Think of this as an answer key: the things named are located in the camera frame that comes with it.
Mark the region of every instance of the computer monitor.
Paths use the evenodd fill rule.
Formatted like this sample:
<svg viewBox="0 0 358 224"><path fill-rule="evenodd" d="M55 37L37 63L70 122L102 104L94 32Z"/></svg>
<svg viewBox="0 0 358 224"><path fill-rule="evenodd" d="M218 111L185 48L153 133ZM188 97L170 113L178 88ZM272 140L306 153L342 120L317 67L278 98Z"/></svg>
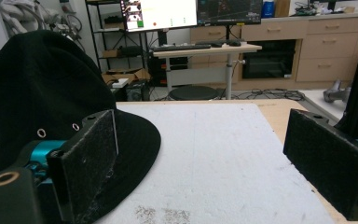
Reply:
<svg viewBox="0 0 358 224"><path fill-rule="evenodd" d="M120 0L127 32L197 26L196 0Z"/></svg>
<svg viewBox="0 0 358 224"><path fill-rule="evenodd" d="M197 0L197 24L260 24L262 7L263 0Z"/></svg>

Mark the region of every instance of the black stool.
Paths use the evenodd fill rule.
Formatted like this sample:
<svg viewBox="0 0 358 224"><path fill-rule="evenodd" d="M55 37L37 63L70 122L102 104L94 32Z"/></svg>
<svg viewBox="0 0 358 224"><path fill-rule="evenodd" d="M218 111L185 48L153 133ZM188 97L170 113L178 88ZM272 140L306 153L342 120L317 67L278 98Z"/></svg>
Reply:
<svg viewBox="0 0 358 224"><path fill-rule="evenodd" d="M211 87L184 86L170 91L168 96L177 101L213 100L218 92Z"/></svg>

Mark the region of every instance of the desk leg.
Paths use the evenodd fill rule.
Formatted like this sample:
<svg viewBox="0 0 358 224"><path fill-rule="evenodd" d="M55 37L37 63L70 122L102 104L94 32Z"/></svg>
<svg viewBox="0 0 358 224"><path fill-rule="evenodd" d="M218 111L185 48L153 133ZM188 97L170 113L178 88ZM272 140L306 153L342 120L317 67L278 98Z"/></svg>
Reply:
<svg viewBox="0 0 358 224"><path fill-rule="evenodd" d="M172 91L172 83L171 83L171 65L170 65L170 59L166 58L165 59L165 65L166 65L166 69L165 69L165 74L167 76L167 88L168 88L168 93L170 93L170 91Z"/></svg>
<svg viewBox="0 0 358 224"><path fill-rule="evenodd" d="M227 55L226 65L226 99L231 100L231 81L232 81L232 54Z"/></svg>

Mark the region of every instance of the keyboard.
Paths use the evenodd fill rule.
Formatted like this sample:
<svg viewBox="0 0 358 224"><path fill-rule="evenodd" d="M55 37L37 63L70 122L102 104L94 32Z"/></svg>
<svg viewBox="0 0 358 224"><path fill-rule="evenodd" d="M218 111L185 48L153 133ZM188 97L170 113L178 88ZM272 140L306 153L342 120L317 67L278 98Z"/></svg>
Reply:
<svg viewBox="0 0 358 224"><path fill-rule="evenodd" d="M174 50L190 50L190 49L210 49L211 45L181 45L181 46L163 46L153 49L154 52L174 51Z"/></svg>

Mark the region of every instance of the drawer handle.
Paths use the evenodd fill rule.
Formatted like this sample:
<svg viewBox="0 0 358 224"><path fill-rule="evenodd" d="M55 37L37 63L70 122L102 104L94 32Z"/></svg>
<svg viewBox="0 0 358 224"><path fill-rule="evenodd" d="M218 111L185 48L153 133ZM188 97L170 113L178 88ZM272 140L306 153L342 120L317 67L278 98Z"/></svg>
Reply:
<svg viewBox="0 0 358 224"><path fill-rule="evenodd" d="M323 42L325 44L332 44L332 43L336 43L337 42L337 39L336 38L333 38L333 39L324 39Z"/></svg>
<svg viewBox="0 0 358 224"><path fill-rule="evenodd" d="M268 32L280 32L282 28L281 27L277 27L277 28L267 28Z"/></svg>
<svg viewBox="0 0 358 224"><path fill-rule="evenodd" d="M320 67L320 68L328 68L328 67L331 67L331 63L319 63L318 67Z"/></svg>
<svg viewBox="0 0 358 224"><path fill-rule="evenodd" d="M209 32L208 33L209 35L221 35L222 34L222 32Z"/></svg>
<svg viewBox="0 0 358 224"><path fill-rule="evenodd" d="M336 25L326 25L326 29L338 29L339 28L339 24Z"/></svg>

